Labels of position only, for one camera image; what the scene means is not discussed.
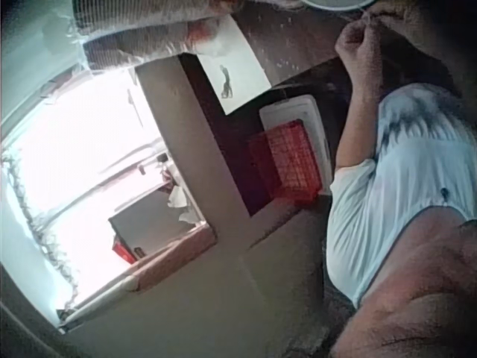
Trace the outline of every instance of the bright window light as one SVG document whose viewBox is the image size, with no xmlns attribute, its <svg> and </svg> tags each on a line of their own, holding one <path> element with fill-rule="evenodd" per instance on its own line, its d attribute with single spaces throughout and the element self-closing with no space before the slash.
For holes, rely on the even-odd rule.
<svg viewBox="0 0 477 358">
<path fill-rule="evenodd" d="M 43 229 L 56 236 L 78 273 L 76 304 L 129 266 L 112 251 L 108 219 L 163 182 L 161 165 L 151 158 L 165 151 L 164 143 L 157 127 L 139 117 L 145 108 L 138 110 L 131 93 L 138 87 L 129 72 L 81 84 L 32 112 L 8 149 L 30 213 L 46 223 Z M 148 160 L 145 175 L 134 166 L 142 160 Z M 44 220 L 50 217 L 56 220 Z"/>
</svg>

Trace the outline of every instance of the hand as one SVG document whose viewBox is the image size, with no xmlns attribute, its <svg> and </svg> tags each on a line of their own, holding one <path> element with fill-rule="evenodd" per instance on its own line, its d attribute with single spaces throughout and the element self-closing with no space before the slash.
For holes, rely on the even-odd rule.
<svg viewBox="0 0 477 358">
<path fill-rule="evenodd" d="M 382 58 L 376 22 L 361 19 L 348 24 L 336 43 L 336 51 L 353 83 L 353 92 L 379 98 Z"/>
<path fill-rule="evenodd" d="M 368 9 L 384 26 L 404 36 L 425 54 L 442 60 L 450 50 L 424 1 L 383 0 Z"/>
</svg>

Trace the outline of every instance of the white plate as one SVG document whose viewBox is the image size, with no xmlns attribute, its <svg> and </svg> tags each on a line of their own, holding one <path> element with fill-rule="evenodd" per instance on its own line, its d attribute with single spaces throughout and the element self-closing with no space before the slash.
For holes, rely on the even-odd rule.
<svg viewBox="0 0 477 358">
<path fill-rule="evenodd" d="M 302 0 L 304 3 L 329 11 L 351 11 L 371 5 L 376 0 Z"/>
</svg>

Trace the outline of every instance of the person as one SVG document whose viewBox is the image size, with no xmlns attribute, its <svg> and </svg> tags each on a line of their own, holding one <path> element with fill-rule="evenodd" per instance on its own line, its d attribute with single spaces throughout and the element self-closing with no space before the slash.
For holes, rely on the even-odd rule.
<svg viewBox="0 0 477 358">
<path fill-rule="evenodd" d="M 477 66 L 417 1 L 367 13 L 336 44 L 353 94 L 326 262 L 358 310 L 331 355 L 477 357 Z M 442 61 L 461 98 L 412 84 L 380 102 L 379 26 Z"/>
</svg>

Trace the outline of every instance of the red plastic crate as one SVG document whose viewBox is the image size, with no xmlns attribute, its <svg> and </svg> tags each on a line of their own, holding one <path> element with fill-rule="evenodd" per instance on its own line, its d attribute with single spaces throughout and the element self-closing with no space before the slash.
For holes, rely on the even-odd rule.
<svg viewBox="0 0 477 358">
<path fill-rule="evenodd" d="M 249 148 L 272 198 L 303 204 L 316 199 L 323 184 L 302 120 L 254 136 Z"/>
</svg>

